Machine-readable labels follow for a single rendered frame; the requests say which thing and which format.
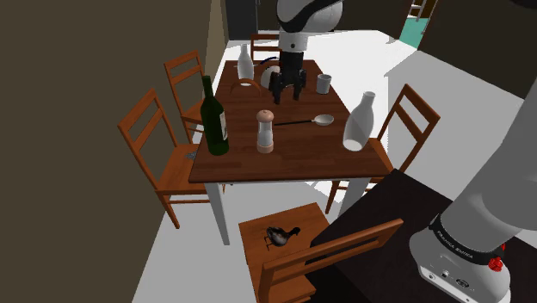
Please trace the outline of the wooden pepper grinder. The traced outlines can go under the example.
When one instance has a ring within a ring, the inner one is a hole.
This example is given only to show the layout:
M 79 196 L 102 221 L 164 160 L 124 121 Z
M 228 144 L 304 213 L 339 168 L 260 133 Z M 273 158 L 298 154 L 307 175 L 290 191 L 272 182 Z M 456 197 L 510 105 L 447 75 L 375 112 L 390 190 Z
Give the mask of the wooden pepper grinder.
M 257 150 L 260 153 L 271 153 L 274 150 L 272 121 L 274 114 L 267 109 L 260 110 L 258 120 Z

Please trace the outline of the large white vase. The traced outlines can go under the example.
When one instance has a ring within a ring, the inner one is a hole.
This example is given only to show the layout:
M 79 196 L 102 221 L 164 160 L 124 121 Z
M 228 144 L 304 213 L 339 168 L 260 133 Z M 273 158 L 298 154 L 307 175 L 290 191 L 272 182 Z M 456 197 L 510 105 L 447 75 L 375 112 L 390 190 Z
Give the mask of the large white vase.
M 352 152 L 360 151 L 373 131 L 374 115 L 372 91 L 365 91 L 360 104 L 350 113 L 344 128 L 343 146 Z

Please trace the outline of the slim white vase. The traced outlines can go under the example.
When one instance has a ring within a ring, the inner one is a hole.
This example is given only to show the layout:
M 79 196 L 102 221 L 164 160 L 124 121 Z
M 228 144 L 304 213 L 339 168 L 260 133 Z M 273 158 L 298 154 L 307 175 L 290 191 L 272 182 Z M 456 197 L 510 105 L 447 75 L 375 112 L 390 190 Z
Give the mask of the slim white vase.
M 248 53 L 247 44 L 242 44 L 240 47 L 237 68 L 239 79 L 254 79 L 254 64 Z

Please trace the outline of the dark green wine bottle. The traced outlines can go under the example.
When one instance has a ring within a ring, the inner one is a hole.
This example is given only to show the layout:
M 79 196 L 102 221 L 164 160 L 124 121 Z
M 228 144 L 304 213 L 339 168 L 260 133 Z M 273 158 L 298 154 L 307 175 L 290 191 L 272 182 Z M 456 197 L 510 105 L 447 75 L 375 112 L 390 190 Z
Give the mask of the dark green wine bottle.
M 228 131 L 223 106 L 213 95 L 209 76 L 202 77 L 205 98 L 201 104 L 201 118 L 209 152 L 214 156 L 224 155 L 229 151 Z

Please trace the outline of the dark robot stand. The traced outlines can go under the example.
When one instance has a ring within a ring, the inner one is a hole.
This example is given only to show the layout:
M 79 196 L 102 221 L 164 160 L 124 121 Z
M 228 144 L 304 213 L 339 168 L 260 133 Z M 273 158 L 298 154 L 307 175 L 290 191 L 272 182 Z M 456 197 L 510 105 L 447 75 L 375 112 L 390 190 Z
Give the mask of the dark robot stand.
M 423 229 L 450 200 L 393 170 L 331 223 L 312 245 L 330 242 L 390 220 L 403 225 L 381 248 L 370 250 L 309 274 L 318 303 L 455 303 L 417 272 L 410 255 L 410 236 Z

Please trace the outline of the grey cup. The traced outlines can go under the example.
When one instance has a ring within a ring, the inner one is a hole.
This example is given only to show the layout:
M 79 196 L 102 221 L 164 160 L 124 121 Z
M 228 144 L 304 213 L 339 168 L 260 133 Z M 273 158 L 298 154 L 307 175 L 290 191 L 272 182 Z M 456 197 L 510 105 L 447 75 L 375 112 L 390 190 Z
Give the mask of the grey cup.
M 326 95 L 330 91 L 330 82 L 331 75 L 328 74 L 319 74 L 317 77 L 317 88 L 316 91 L 318 94 Z

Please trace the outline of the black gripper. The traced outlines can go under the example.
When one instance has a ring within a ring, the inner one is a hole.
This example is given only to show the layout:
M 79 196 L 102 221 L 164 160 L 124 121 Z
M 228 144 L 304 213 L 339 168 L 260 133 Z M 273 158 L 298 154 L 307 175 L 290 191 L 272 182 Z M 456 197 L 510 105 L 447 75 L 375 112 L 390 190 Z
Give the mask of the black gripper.
M 293 85 L 293 99 L 299 100 L 302 89 L 306 86 L 306 70 L 303 69 L 304 53 L 280 51 L 280 72 L 273 71 L 270 75 L 269 90 L 274 97 L 274 103 L 281 103 L 281 92 L 285 85 Z

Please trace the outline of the black duck figure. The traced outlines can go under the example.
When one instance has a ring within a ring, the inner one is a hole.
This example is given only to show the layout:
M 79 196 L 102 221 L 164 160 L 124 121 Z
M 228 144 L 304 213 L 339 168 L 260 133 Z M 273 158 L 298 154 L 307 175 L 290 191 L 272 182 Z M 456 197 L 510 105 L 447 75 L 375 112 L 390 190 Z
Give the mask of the black duck figure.
M 286 232 L 280 227 L 268 227 L 266 229 L 267 235 L 264 237 L 266 246 L 270 245 L 276 247 L 284 246 L 293 235 L 299 235 L 300 228 L 294 227 L 291 231 Z

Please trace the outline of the wooden table with white legs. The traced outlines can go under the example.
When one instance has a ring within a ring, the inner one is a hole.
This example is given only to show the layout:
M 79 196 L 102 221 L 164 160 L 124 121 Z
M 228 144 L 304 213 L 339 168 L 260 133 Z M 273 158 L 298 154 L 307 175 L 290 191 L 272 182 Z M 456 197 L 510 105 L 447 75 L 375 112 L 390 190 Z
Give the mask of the wooden table with white legs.
M 326 95 L 316 92 L 315 77 L 321 70 L 315 61 L 304 63 L 308 76 L 299 100 L 293 99 L 291 89 L 285 89 L 280 104 L 274 103 L 268 90 L 258 96 L 252 86 L 239 86 L 230 94 L 231 85 L 238 81 L 235 64 L 233 60 L 224 62 L 216 92 L 225 110 L 230 149 L 214 156 L 207 142 L 201 141 L 189 176 L 190 182 L 205 185 L 223 244 L 230 239 L 220 184 L 330 180 L 358 171 L 350 163 L 357 155 L 343 148 L 349 111 L 334 90 Z M 262 109 L 274 113 L 275 123 L 311 120 L 320 114 L 330 114 L 334 121 L 329 126 L 312 122 L 274 126 L 274 150 L 262 154 L 256 148 L 256 115 Z

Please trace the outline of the brown wooden chair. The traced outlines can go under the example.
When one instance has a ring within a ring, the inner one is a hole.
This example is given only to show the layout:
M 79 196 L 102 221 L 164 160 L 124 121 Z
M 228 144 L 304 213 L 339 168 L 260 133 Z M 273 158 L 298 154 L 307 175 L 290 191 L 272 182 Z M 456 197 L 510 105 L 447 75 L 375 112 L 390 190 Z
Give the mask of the brown wooden chair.
M 143 127 L 138 137 L 133 139 L 129 134 L 130 129 L 152 103 L 155 103 L 157 106 L 156 112 Z M 166 166 L 164 167 L 163 173 L 157 179 L 154 175 L 152 175 L 151 170 L 143 159 L 140 151 L 160 121 L 164 122 L 174 149 L 166 163 Z M 140 101 L 129 111 L 127 116 L 119 122 L 118 128 L 130 151 L 139 164 L 139 167 L 150 181 L 152 187 L 155 189 L 155 194 L 163 205 L 165 212 L 169 215 L 174 227 L 179 229 L 180 224 L 173 210 L 172 204 L 195 204 L 209 202 L 208 199 L 201 198 L 179 201 L 170 200 L 172 195 L 207 194 L 206 188 L 202 183 L 191 183 L 188 181 L 190 172 L 193 168 L 194 160 L 185 158 L 185 155 L 187 153 L 197 151 L 198 145 L 180 145 L 177 142 L 176 136 L 170 125 L 170 121 L 164 112 L 162 103 L 159 101 L 156 91 L 153 88 L 149 89 L 148 92 L 140 99 Z
M 416 122 L 412 120 L 410 115 L 401 105 L 401 102 L 405 98 L 427 121 L 427 126 L 423 130 L 418 127 Z M 419 96 L 408 84 L 405 84 L 399 92 L 395 103 L 393 103 L 389 110 L 378 135 L 373 137 L 370 134 L 367 143 L 360 151 L 349 151 L 343 146 L 346 151 L 353 152 L 357 155 L 358 158 L 352 160 L 350 163 L 354 165 L 358 171 L 352 175 L 338 174 L 330 179 L 330 194 L 324 210 L 325 213 L 330 211 L 337 191 L 344 190 L 346 192 L 341 206 L 341 210 L 345 211 L 354 203 L 354 201 L 360 199 L 362 195 L 368 191 L 367 185 L 369 183 L 376 184 L 382 181 L 383 178 L 395 168 L 387 155 L 385 145 L 381 143 L 389 123 L 395 116 L 403 122 L 404 127 L 415 140 L 415 144 L 404 159 L 404 162 L 397 167 L 397 169 L 401 171 L 406 171 L 410 166 L 411 162 L 419 153 L 441 118 L 421 96 Z
M 312 247 L 311 241 L 329 226 L 315 202 L 241 223 L 256 302 L 308 301 L 316 288 L 306 279 L 307 274 L 383 246 L 401 225 L 401 219 L 391 220 Z M 300 232 L 277 247 L 268 238 L 269 227 L 298 227 Z
M 192 61 L 192 60 L 195 61 L 195 64 L 193 67 L 187 69 L 186 71 L 182 71 L 175 76 L 172 75 L 173 69 L 177 68 L 180 65 L 188 63 L 189 61 Z M 200 130 L 197 128 L 199 125 L 202 124 L 202 120 L 201 120 L 202 100 L 199 100 L 198 102 L 193 104 L 189 109 L 184 109 L 182 107 L 181 99 L 179 98 L 179 95 L 177 94 L 176 86 L 180 82 L 190 79 L 190 78 L 193 78 L 198 83 L 201 83 L 201 78 L 204 76 L 204 71 L 201 65 L 199 53 L 197 50 L 193 50 L 189 53 L 176 57 L 175 59 L 171 59 L 164 63 L 164 69 L 166 71 L 166 76 L 170 84 L 172 95 L 174 97 L 176 106 L 178 107 L 178 110 L 182 119 L 182 125 L 186 132 L 188 142 L 193 143 L 192 133 L 203 133 L 203 130 Z
M 254 59 L 255 52 L 268 52 L 279 54 L 281 49 L 278 46 L 272 45 L 257 45 L 258 41 L 278 41 L 278 34 L 252 34 L 250 36 L 250 57 Z

